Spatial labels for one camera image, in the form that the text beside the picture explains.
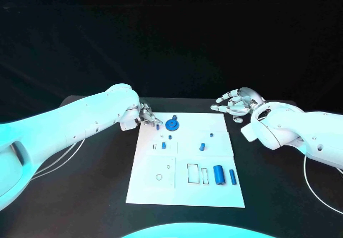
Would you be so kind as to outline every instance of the table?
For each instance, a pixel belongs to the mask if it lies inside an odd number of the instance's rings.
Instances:
[[[71,96],[62,105],[80,99]],[[214,99],[142,98],[156,112],[217,113]],[[0,237],[122,237],[147,227],[204,222],[231,225],[282,238],[343,237],[343,216],[313,196],[303,155],[250,143],[243,124],[225,114],[247,208],[126,204],[139,128],[120,124],[90,137],[68,163],[31,182],[0,211]],[[335,168],[307,161],[309,182],[320,198],[343,210],[343,178]]]

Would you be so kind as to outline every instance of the black curtain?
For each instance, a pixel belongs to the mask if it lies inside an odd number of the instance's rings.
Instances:
[[[143,97],[218,98],[243,86],[343,113],[342,1],[5,2],[0,120],[132,84]]]

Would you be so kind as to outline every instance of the white paper sheet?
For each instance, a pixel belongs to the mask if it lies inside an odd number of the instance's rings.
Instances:
[[[156,113],[166,122],[178,116],[179,129],[142,125],[127,203],[214,207],[245,207],[234,161],[230,133],[222,114]],[[199,183],[189,183],[188,164],[198,164]],[[225,185],[217,185],[214,166],[222,165]],[[204,180],[202,169],[208,169]],[[233,185],[230,169],[235,171]]]

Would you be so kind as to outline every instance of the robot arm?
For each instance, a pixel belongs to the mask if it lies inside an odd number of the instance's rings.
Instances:
[[[266,147],[276,150],[283,145],[322,163],[343,169],[343,115],[310,112],[299,107],[267,102],[261,95],[244,87],[227,93],[217,102],[230,97],[228,106],[212,105],[211,109],[238,116],[253,114],[251,123],[241,129],[248,141],[260,139]]]
[[[64,107],[0,124],[0,210],[21,195],[47,159],[117,122],[123,130],[136,128],[139,122],[163,123],[127,84],[116,84]]]

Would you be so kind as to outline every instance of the screw hole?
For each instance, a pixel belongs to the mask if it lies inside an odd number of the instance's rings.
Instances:
[[[323,145],[318,146],[319,151],[323,151]]]

